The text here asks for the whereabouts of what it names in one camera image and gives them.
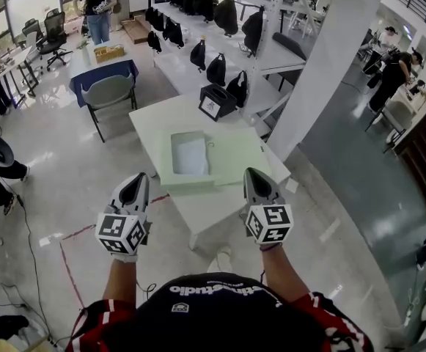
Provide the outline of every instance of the gray floor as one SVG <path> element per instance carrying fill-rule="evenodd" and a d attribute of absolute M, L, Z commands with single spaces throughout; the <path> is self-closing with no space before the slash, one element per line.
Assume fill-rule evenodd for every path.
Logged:
<path fill-rule="evenodd" d="M 388 125 L 382 121 L 364 132 L 372 117 L 365 105 L 374 90 L 355 63 L 343 80 L 354 87 L 340 84 L 300 148 L 358 226 L 404 318 L 408 290 L 416 283 L 412 297 L 422 296 L 426 277 L 426 271 L 416 277 L 414 256 L 426 238 L 426 207 L 403 163 L 392 152 L 382 153 Z M 416 335 L 420 309 L 405 330 L 409 337 Z"/>
<path fill-rule="evenodd" d="M 176 94 L 153 67 L 153 52 L 146 44 L 130 45 L 121 33 L 112 36 L 124 42 L 139 69 L 139 108 Z M 74 47 L 77 40 L 71 38 L 68 47 Z M 78 107 L 68 82 L 67 67 L 57 65 L 54 72 L 43 76 L 36 98 L 29 98 L 19 110 L 0 118 L 4 139 L 17 159 L 32 168 L 28 183 L 12 180 L 10 185 L 26 203 L 42 306 L 55 339 L 70 334 L 79 309 L 98 300 L 106 284 L 111 258 L 98 245 L 89 226 L 104 209 L 112 189 L 127 176 L 145 170 L 148 160 L 129 120 L 129 103 L 100 112 L 104 144 L 87 109 Z M 284 244 L 290 261 L 311 290 L 332 298 L 381 351 L 397 341 L 397 332 L 390 330 L 400 327 L 381 272 L 353 221 L 305 155 L 294 153 L 287 165 L 300 184 L 282 189 L 295 220 Z M 201 234 L 199 248 L 192 252 L 188 228 L 172 201 L 161 197 L 164 195 L 158 180 L 153 179 L 150 196 L 155 202 L 148 208 L 152 234 L 149 245 L 139 252 L 138 280 L 142 287 L 204 272 L 217 248 L 224 244 L 232 247 L 234 272 L 260 277 L 260 254 L 255 243 L 246 238 L 237 216 Z M 4 239 L 0 246 L 0 282 L 17 285 L 25 300 L 39 309 L 27 235 L 22 209 L 17 207 L 4 218 L 0 208 L 0 236 Z M 10 292 L 12 301 L 20 303 L 15 290 Z M 139 291 L 138 302 L 143 301 Z M 0 304 L 6 303 L 0 287 Z M 0 315 L 10 312 L 23 312 L 38 321 L 31 312 L 0 307 Z"/>

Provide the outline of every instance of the white tiled floor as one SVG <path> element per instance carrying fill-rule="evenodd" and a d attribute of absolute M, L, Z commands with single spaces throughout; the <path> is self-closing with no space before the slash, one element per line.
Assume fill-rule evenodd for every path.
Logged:
<path fill-rule="evenodd" d="M 146 44 L 129 45 L 122 33 L 114 37 L 125 42 L 139 69 L 139 108 L 176 95 L 153 67 L 152 51 Z M 32 166 L 27 184 L 10 183 L 25 199 L 43 308 L 55 339 L 69 335 L 81 302 L 87 306 L 100 298 L 111 262 L 95 241 L 93 230 L 67 237 L 95 222 L 116 185 L 147 168 L 147 158 L 128 118 L 129 103 L 99 113 L 100 128 L 107 139 L 103 144 L 88 111 L 78 107 L 68 89 L 67 68 L 57 67 L 45 73 L 35 99 L 29 98 L 19 110 L 0 119 L 3 137 L 16 158 Z M 380 351 L 394 337 L 387 328 L 397 329 L 400 319 L 377 266 L 346 212 L 302 154 L 296 152 L 287 165 L 300 183 L 295 194 L 283 189 L 295 218 L 295 228 L 285 244 L 291 262 L 309 287 L 331 296 Z M 151 199 L 162 195 L 158 181 L 152 180 Z M 217 248 L 225 243 L 232 247 L 234 272 L 260 276 L 257 247 L 246 238 L 237 217 L 201 235 L 198 250 L 192 252 L 188 228 L 169 198 L 151 204 L 148 210 L 153 229 L 148 246 L 140 248 L 138 275 L 142 287 L 205 271 Z M 16 284 L 37 309 L 33 260 L 23 217 L 17 207 L 5 219 L 0 208 L 0 236 L 5 241 L 0 247 L 0 282 Z M 0 303 L 5 302 L 0 288 Z M 14 310 L 0 308 L 0 314 L 5 312 Z"/>

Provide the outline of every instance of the white label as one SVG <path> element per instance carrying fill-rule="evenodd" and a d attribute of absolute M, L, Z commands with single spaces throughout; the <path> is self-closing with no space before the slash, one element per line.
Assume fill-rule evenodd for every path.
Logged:
<path fill-rule="evenodd" d="M 202 110 L 209 114 L 212 118 L 216 118 L 219 113 L 219 109 L 221 108 L 216 102 L 212 101 L 210 98 L 205 97 L 205 100 L 202 104 Z"/>

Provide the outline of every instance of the white shelving unit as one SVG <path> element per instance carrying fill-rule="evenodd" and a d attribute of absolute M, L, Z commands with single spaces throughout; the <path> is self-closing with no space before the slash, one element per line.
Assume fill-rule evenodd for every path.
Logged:
<path fill-rule="evenodd" d="M 275 32 L 279 31 L 279 15 L 281 9 L 291 10 L 289 4 L 283 4 L 283 0 L 236 0 L 244 4 L 264 7 L 263 30 L 257 56 L 250 56 L 240 49 L 239 43 L 243 43 L 245 34 L 241 27 L 243 22 L 238 22 L 239 31 L 232 37 L 224 35 L 224 30 L 214 22 L 205 23 L 202 16 L 190 16 L 181 12 L 178 7 L 169 2 L 155 3 L 151 0 L 154 9 L 169 17 L 175 23 L 179 23 L 190 34 L 188 43 L 184 48 L 178 48 L 173 43 L 164 41 L 162 33 L 156 32 L 163 49 L 161 54 L 155 55 L 155 64 L 162 70 L 179 93 L 187 93 L 209 84 L 206 72 L 200 73 L 197 67 L 190 63 L 190 53 L 201 38 L 205 39 L 206 67 L 218 55 L 224 54 L 227 62 L 226 84 L 228 84 L 240 71 L 247 72 L 249 87 L 246 105 L 243 115 L 246 120 L 257 120 L 256 113 L 273 107 L 282 95 L 265 78 L 264 75 L 280 73 L 288 70 L 299 70 L 305 66 L 305 61 L 284 46 L 272 40 Z M 267 128 L 261 127 L 260 134 L 267 133 Z"/>

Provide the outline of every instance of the desk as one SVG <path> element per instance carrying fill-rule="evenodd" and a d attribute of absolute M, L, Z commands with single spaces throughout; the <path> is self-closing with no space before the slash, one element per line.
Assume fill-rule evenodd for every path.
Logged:
<path fill-rule="evenodd" d="M 19 101 L 14 104 L 15 108 L 17 108 L 19 106 L 19 104 L 22 102 L 22 100 L 25 100 L 25 98 L 26 98 L 25 95 L 21 94 L 21 91 L 19 90 L 19 88 L 17 86 L 17 82 L 15 82 L 14 75 L 12 74 L 12 71 L 15 68 L 18 67 L 20 72 L 22 73 L 23 79 L 25 80 L 25 82 L 27 83 L 27 86 L 29 87 L 29 95 L 32 96 L 32 97 L 35 97 L 34 88 L 38 85 L 38 80 L 37 80 L 37 77 L 35 77 L 35 74 L 34 74 L 32 68 L 30 67 L 29 63 L 26 61 L 27 56 L 29 55 L 31 50 L 32 50 L 32 47 L 29 47 L 29 48 L 26 48 L 25 50 L 23 50 L 22 52 L 19 52 L 17 55 L 15 55 L 12 58 L 14 60 L 14 63 L 12 65 L 6 66 L 6 69 L 4 69 L 3 72 L 0 72 L 0 80 L 1 80 L 1 78 L 4 78 L 4 82 L 6 84 L 7 91 L 9 92 L 9 96 L 12 98 L 12 93 L 10 91 L 9 83 L 7 82 L 7 77 L 6 77 L 6 75 L 8 73 L 10 73 L 10 76 L 12 77 L 12 80 L 14 81 L 15 88 L 17 89 L 17 93 L 20 95 Z M 21 67 L 22 63 L 25 65 L 25 67 L 27 68 L 27 70 L 29 71 L 30 75 L 32 76 L 32 78 L 34 80 L 33 86 L 30 85 L 29 80 L 27 80 L 27 77 L 25 76 L 25 74 L 22 70 L 22 67 Z"/>
<path fill-rule="evenodd" d="M 237 111 L 214 122 L 198 109 L 198 105 L 199 90 L 130 113 L 134 128 L 156 171 L 161 164 L 159 132 L 167 127 L 180 126 L 186 130 L 200 129 L 206 132 L 248 127 Z M 262 146 L 270 164 L 271 177 L 277 183 L 285 181 L 290 172 L 264 142 Z M 195 247 L 198 234 L 242 210 L 246 205 L 241 183 L 211 187 L 208 191 L 208 193 L 204 189 L 169 191 L 173 203 L 191 231 L 189 244 L 191 249 Z"/>
<path fill-rule="evenodd" d="M 92 84 L 101 79 L 122 75 L 128 77 L 133 74 L 136 83 L 136 77 L 139 74 L 130 54 L 122 57 L 102 62 L 98 64 L 95 61 L 94 48 L 117 45 L 119 43 L 109 40 L 100 45 L 88 45 L 85 48 L 74 51 L 71 63 L 69 65 L 70 83 L 69 88 L 76 94 L 79 107 L 84 107 L 86 102 L 82 97 L 81 89 L 88 90 Z"/>

